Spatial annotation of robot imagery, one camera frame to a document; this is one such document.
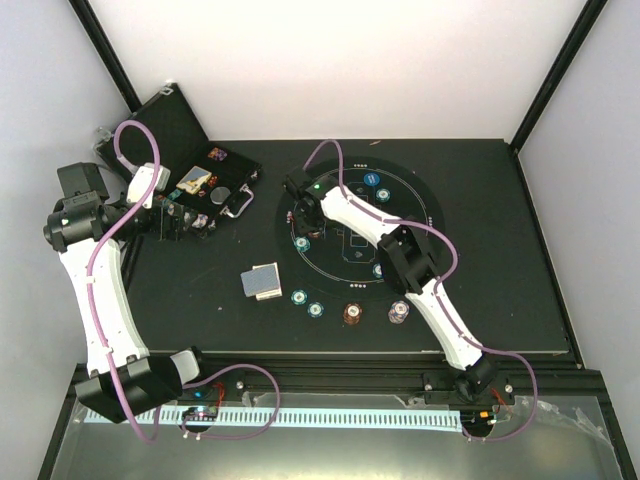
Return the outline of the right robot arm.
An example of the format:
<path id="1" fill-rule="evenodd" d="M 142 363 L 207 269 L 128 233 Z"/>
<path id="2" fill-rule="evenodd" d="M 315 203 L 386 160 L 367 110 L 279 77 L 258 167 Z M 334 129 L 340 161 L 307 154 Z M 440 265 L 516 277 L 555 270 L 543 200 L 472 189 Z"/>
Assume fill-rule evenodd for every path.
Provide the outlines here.
<path id="1" fill-rule="evenodd" d="M 384 282 L 422 315 L 447 363 L 458 371 L 454 379 L 457 396 L 465 403 L 485 397 L 496 366 L 442 286 L 431 240 L 447 239 L 428 225 L 375 208 L 331 175 L 314 179 L 299 169 L 285 176 L 283 187 L 296 201 L 295 226 L 302 232 L 333 222 L 376 248 Z"/>

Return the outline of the single green poker chip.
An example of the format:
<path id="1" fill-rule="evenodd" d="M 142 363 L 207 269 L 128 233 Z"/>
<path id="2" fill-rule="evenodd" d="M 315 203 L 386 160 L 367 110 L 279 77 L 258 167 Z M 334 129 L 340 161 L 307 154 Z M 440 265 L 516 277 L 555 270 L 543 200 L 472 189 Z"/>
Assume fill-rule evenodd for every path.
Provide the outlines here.
<path id="1" fill-rule="evenodd" d="M 304 290 L 294 290 L 290 296 L 290 299 L 294 305 L 304 305 L 307 302 L 308 296 Z"/>

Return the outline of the chips row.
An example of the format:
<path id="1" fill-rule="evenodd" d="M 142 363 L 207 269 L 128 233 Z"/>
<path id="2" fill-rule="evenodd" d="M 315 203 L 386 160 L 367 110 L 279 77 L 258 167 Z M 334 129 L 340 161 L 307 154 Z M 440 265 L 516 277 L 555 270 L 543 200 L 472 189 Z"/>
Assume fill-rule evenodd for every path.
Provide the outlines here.
<path id="1" fill-rule="evenodd" d="M 209 217 L 205 214 L 197 214 L 195 219 L 191 222 L 190 227 L 193 229 L 203 229 L 208 224 Z"/>

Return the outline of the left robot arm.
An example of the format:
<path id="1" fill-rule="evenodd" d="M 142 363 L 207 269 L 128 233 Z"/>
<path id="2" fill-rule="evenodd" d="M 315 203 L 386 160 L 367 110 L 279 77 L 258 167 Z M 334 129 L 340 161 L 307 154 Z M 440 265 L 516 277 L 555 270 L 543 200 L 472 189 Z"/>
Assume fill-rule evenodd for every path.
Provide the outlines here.
<path id="1" fill-rule="evenodd" d="M 76 163 L 57 172 L 63 197 L 43 235 L 59 255 L 75 291 L 87 344 L 88 379 L 76 385 L 80 403 L 113 423 L 177 399 L 207 397 L 213 372 L 188 348 L 170 356 L 150 354 L 134 324 L 121 272 L 119 242 L 149 222 L 137 211 L 112 238 L 106 236 L 128 211 L 108 201 L 98 165 Z"/>

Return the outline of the blue round button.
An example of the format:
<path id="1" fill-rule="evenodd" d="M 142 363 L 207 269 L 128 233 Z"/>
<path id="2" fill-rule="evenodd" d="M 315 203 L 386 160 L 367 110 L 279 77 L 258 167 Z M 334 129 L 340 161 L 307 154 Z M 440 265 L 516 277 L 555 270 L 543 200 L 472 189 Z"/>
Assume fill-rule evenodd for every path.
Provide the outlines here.
<path id="1" fill-rule="evenodd" d="M 376 172 L 367 172 L 363 177 L 363 182 L 368 187 L 375 188 L 380 184 L 381 178 Z"/>

